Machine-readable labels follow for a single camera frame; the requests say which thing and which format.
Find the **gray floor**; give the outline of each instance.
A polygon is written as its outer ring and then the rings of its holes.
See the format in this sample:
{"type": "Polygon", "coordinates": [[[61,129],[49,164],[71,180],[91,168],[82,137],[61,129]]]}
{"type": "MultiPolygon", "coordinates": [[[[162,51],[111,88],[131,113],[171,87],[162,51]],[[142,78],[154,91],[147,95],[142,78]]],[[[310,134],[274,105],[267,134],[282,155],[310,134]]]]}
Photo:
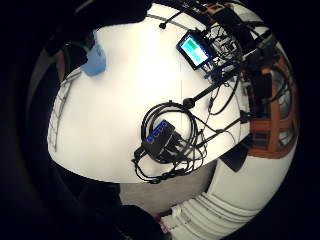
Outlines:
{"type": "Polygon", "coordinates": [[[155,216],[206,191],[211,183],[215,162],[187,176],[168,179],[160,184],[121,184],[120,197],[123,204],[137,205],[155,216]]]}

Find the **lit screen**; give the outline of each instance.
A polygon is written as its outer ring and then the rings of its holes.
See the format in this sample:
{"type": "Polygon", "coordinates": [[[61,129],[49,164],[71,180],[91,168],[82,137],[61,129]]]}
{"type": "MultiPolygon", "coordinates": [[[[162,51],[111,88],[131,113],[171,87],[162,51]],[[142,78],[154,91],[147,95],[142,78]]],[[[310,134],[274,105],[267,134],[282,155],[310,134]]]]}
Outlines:
{"type": "Polygon", "coordinates": [[[190,35],[181,45],[181,48],[183,49],[183,51],[185,51],[185,53],[189,56],[189,58],[196,66],[209,58],[202,50],[201,46],[190,35]]]}

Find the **small display screen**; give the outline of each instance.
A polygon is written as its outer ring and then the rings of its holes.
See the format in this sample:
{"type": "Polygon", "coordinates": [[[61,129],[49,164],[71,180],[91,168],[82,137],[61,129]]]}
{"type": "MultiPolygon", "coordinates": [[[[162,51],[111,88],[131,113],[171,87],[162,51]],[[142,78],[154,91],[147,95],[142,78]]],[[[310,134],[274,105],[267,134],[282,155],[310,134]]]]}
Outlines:
{"type": "Polygon", "coordinates": [[[200,65],[209,58],[209,56],[206,55],[201,46],[190,35],[181,45],[181,48],[185,51],[185,53],[189,56],[189,58],[196,66],[200,65]]]}
{"type": "Polygon", "coordinates": [[[193,69],[201,67],[213,58],[212,51],[200,36],[188,31],[177,44],[177,49],[193,69]]]}

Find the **blue container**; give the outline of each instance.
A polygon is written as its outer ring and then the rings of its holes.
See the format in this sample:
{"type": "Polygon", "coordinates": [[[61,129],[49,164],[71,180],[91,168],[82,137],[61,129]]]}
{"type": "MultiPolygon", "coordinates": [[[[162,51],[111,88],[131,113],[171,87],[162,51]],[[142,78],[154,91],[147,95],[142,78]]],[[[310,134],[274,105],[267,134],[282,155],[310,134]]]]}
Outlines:
{"type": "Polygon", "coordinates": [[[97,38],[97,31],[93,32],[95,45],[87,53],[88,61],[81,66],[81,70],[88,76],[98,75],[106,70],[106,55],[100,46],[97,38]]]}

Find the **white table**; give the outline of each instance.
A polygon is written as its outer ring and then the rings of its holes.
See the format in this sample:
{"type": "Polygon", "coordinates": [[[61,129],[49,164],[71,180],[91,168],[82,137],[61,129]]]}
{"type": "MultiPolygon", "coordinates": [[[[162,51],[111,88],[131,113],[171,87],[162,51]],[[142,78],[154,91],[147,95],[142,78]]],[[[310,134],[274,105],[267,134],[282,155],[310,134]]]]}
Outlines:
{"type": "MultiPolygon", "coordinates": [[[[169,17],[176,10],[156,5],[149,14],[169,17]]],[[[182,14],[176,22],[203,29],[203,25],[182,14]]],[[[141,121],[151,107],[173,100],[182,103],[209,86],[202,70],[194,71],[175,46],[186,30],[147,17],[137,24],[118,25],[98,31],[106,53],[104,73],[88,77],[85,73],[73,81],[62,109],[56,149],[49,144],[53,160],[79,175],[106,182],[141,182],[131,162],[140,146],[141,121]]],[[[239,117],[239,107],[248,109],[248,99],[241,86],[225,111],[211,117],[209,125],[223,128],[239,117]]],[[[231,93],[222,87],[213,112],[219,110],[231,93]]],[[[192,113],[205,120],[210,94],[197,102],[192,113]]],[[[164,116],[179,133],[188,133],[187,119],[180,114],[164,116]]],[[[249,133],[249,124],[237,123],[229,129],[236,141],[249,133]]],[[[218,158],[235,145],[229,134],[221,134],[208,144],[204,164],[218,158]]],[[[158,164],[145,156],[140,165],[149,175],[169,170],[171,164],[158,164]]]]}

